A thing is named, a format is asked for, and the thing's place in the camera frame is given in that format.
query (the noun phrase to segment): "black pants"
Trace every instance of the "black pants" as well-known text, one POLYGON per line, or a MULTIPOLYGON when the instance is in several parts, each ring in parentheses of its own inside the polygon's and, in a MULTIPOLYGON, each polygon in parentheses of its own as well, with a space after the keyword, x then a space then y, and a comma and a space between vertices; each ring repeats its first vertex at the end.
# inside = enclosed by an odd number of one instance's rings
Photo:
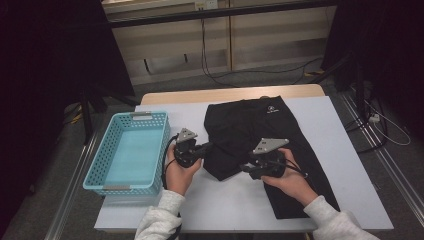
MULTIPOLYGON (((261 138, 289 139, 284 147, 291 149, 300 168, 308 173, 309 185, 339 210, 314 151, 281 97, 209 105, 204 125, 214 148, 203 166, 218 180, 239 173, 261 138)), ((265 183, 264 187, 277 219, 307 217, 298 201, 276 187, 265 183)))

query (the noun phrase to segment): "hand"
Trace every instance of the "hand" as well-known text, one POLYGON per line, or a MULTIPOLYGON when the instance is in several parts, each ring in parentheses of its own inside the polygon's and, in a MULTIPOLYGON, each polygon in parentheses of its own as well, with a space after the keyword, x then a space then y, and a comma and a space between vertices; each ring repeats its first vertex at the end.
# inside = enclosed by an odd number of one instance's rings
POLYGON ((175 145, 168 148, 168 161, 166 170, 166 184, 168 190, 176 192, 182 196, 185 195, 188 187, 190 187, 193 175, 200 169, 202 161, 200 158, 189 168, 181 167, 174 156, 175 145))
MULTIPOLYGON (((290 149, 280 148, 278 150, 284 154, 286 159, 292 161, 299 168, 290 149)), ((303 206, 309 205, 309 203, 318 197, 303 176, 290 168, 286 168, 283 176, 280 178, 262 176, 261 179, 265 183, 281 189, 285 194, 302 203, 303 206)))

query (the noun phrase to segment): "white sleeve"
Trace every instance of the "white sleeve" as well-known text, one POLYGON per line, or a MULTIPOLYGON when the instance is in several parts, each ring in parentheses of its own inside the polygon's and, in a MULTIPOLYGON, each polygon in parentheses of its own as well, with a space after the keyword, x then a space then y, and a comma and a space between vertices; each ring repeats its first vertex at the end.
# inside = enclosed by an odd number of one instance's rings
POLYGON ((181 225, 178 211, 185 198, 178 193, 163 190, 157 207, 149 207, 141 220, 135 239, 168 239, 181 225))
POLYGON ((351 212, 336 211, 325 201, 323 196, 319 196, 312 201, 305 207, 304 211, 318 225, 318 229, 313 232, 316 240, 378 239, 370 233, 362 230, 351 212))

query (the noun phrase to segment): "white logo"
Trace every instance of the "white logo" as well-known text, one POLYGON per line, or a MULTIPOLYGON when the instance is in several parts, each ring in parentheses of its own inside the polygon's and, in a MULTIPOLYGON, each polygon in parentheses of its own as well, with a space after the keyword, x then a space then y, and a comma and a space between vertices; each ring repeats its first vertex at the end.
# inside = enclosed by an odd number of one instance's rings
POLYGON ((280 110, 275 109, 274 106, 268 106, 268 112, 267 113, 273 113, 273 112, 278 112, 278 111, 280 111, 280 110))

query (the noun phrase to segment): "wooden cabinet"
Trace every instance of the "wooden cabinet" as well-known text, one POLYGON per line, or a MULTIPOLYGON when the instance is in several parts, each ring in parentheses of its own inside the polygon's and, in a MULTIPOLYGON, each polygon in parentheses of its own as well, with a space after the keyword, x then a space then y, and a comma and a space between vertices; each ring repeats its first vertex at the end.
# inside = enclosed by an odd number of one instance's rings
MULTIPOLYGON (((108 0, 103 6, 108 19, 117 20, 191 12, 194 2, 108 0)), ((289 1, 220 0, 218 5, 229 8, 281 2, 289 1)), ((305 62, 322 56, 334 11, 335 7, 321 7, 206 19, 209 71, 305 62)), ((113 33, 134 85, 203 74, 201 20, 116 28, 113 33)))

